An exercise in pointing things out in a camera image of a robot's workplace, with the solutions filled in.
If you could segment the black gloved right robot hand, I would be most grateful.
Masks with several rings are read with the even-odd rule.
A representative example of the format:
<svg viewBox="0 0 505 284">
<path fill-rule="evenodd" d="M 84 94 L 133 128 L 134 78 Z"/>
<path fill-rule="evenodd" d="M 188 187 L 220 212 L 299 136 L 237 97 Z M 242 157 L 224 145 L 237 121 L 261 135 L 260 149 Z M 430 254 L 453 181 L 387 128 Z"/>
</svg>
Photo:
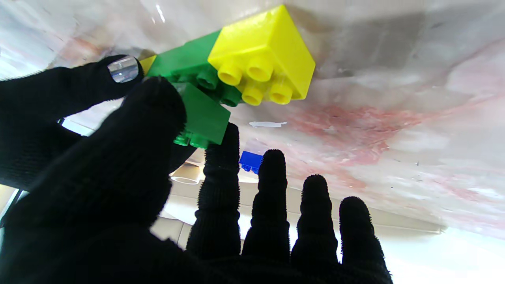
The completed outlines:
<svg viewBox="0 0 505 284">
<path fill-rule="evenodd" d="M 58 121 L 127 95 L 144 79 L 133 56 L 107 56 L 0 83 L 0 182 L 27 190 L 40 172 L 82 136 Z"/>
</svg>

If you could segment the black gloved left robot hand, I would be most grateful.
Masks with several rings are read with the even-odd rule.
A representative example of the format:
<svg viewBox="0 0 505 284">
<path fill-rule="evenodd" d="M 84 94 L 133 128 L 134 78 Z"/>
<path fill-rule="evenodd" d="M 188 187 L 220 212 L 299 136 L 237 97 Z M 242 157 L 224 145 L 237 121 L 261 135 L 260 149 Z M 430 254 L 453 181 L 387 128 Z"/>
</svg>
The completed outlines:
<svg viewBox="0 0 505 284">
<path fill-rule="evenodd" d="M 239 237 L 239 133 L 209 147 L 196 221 L 185 249 L 150 232 L 181 164 L 182 99 L 164 78 L 58 121 L 82 139 L 52 161 L 5 217 L 3 284 L 391 284 L 370 213 L 339 207 L 342 262 L 323 176 L 303 185 L 289 246 L 286 162 L 264 153 L 251 228 Z"/>
</svg>

